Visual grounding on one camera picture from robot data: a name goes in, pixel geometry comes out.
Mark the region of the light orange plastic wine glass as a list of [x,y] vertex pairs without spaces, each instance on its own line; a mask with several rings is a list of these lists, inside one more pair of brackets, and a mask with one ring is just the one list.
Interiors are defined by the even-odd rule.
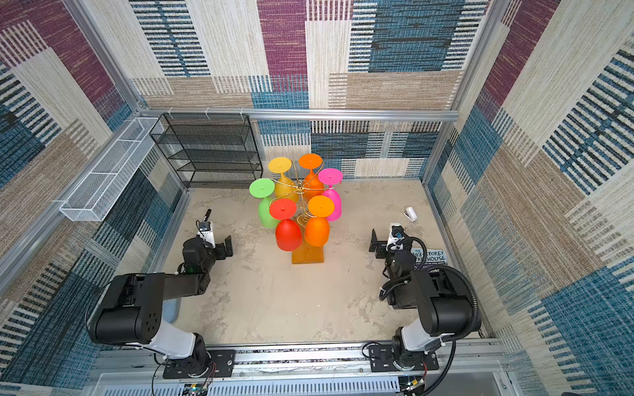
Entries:
[[327,217],[334,210],[335,205],[326,196],[315,196],[310,199],[308,209],[311,214],[305,226],[305,240],[314,247],[323,247],[330,237],[330,223]]

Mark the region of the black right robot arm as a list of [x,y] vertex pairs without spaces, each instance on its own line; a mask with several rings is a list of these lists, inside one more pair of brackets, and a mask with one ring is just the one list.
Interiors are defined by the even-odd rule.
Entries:
[[369,251],[384,261],[378,300],[394,310],[416,310],[416,319],[397,328],[388,346],[366,346],[373,371],[436,370],[436,351],[478,331],[479,300],[472,283],[430,251],[422,239],[393,224],[388,239],[371,232]]

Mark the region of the dark orange plastic wine glass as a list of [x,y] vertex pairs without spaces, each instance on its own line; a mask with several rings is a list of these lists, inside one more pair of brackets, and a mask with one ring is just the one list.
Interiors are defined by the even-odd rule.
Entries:
[[324,184],[318,178],[318,171],[323,165],[323,159],[318,154],[308,153],[300,157],[299,165],[309,171],[302,184],[303,197],[306,201],[309,201],[313,197],[321,195],[324,191]]

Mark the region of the magenta plastic wine glass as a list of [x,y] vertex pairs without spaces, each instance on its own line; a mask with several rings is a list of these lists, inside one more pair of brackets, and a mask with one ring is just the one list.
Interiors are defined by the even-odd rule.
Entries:
[[319,172],[318,178],[325,186],[322,195],[330,198],[335,205],[334,212],[327,217],[327,220],[337,221],[342,215],[342,200],[335,188],[343,181],[343,173],[335,168],[325,168]]

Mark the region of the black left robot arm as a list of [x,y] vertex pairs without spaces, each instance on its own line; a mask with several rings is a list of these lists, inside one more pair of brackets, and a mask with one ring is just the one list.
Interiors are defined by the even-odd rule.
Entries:
[[212,247],[195,237],[183,244],[183,263],[176,274],[165,272],[117,276],[88,321],[94,343],[137,347],[163,356],[165,379],[210,378],[230,362],[206,348],[203,336],[185,332],[163,318],[163,302],[203,295],[218,260],[234,254],[232,239]]

